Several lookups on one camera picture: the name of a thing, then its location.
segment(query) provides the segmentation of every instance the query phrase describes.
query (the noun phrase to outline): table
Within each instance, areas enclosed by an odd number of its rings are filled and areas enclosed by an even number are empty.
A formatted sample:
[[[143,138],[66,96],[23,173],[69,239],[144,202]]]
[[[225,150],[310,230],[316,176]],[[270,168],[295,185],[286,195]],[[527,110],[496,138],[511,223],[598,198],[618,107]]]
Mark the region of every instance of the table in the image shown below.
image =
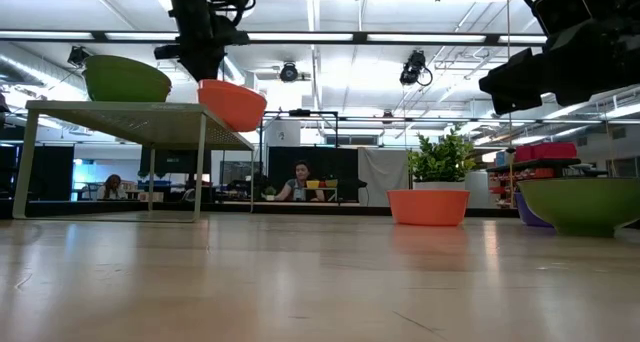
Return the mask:
[[[198,150],[196,164],[196,201],[193,219],[200,218],[202,201],[202,169],[205,149],[251,151],[254,147],[237,132],[233,132],[206,107],[196,103],[144,102],[66,102],[29,101],[22,159],[13,218],[26,219],[25,207],[31,177],[38,117],[41,114],[75,123],[95,131],[135,142],[151,149],[149,192],[153,192],[156,149]],[[153,200],[148,202],[153,211]],[[253,194],[251,195],[253,211]]]
[[[303,188],[303,190],[305,191],[333,191],[333,194],[331,196],[329,196],[329,198],[327,198],[327,202],[329,201],[338,201],[338,188],[331,188],[331,187],[318,187],[318,188],[309,188],[309,187],[305,187]]]

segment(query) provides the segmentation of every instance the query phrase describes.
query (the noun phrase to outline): red box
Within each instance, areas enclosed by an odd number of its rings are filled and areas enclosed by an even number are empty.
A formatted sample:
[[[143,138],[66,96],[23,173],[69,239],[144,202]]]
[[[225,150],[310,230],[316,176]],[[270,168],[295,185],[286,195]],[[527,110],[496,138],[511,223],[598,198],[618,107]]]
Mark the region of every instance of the red box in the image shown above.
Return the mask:
[[[538,159],[576,158],[578,150],[571,142],[548,142],[516,148],[517,162]]]

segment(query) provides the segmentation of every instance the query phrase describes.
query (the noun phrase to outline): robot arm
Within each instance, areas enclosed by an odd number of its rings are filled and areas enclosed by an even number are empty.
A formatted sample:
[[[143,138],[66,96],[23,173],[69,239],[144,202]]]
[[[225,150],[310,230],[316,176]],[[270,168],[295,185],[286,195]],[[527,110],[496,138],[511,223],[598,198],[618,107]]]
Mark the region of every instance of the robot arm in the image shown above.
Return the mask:
[[[561,106],[640,83],[640,0],[525,0],[547,35],[543,52],[524,50],[489,71],[480,89],[497,114]]]
[[[197,81],[217,79],[224,47],[249,43],[247,33],[236,27],[243,13],[255,6],[255,0],[171,0],[171,3],[173,10],[169,16],[176,19],[180,36],[177,44],[156,48],[156,58],[179,58]],[[234,12],[235,17],[229,20],[218,12]]]

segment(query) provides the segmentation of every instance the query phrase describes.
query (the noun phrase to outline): orange bowl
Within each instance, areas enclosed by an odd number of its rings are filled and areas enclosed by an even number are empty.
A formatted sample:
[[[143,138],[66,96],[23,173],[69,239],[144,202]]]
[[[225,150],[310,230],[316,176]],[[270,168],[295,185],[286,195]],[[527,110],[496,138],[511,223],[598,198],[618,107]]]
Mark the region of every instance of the orange bowl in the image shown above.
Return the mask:
[[[198,102],[236,132],[254,131],[267,108],[267,100],[261,95],[217,80],[200,81]]]
[[[419,226],[457,226],[464,220],[469,191],[387,191],[393,220]]]

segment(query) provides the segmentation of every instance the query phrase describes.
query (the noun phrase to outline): woman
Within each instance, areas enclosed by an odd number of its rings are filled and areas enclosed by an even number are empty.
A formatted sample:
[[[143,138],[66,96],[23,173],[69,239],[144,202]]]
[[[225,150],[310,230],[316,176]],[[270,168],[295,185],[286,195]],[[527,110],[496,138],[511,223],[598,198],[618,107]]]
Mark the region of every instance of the woman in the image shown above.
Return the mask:
[[[98,200],[105,199],[126,199],[127,194],[122,188],[122,179],[118,175],[111,175],[104,182],[104,185],[98,188]]]
[[[309,191],[307,187],[307,178],[309,178],[309,164],[305,161],[299,161],[295,164],[296,178],[290,179],[284,184],[282,191],[276,196],[276,201],[307,201],[307,192],[312,192],[310,200],[312,202],[324,202],[324,192],[322,190]]]

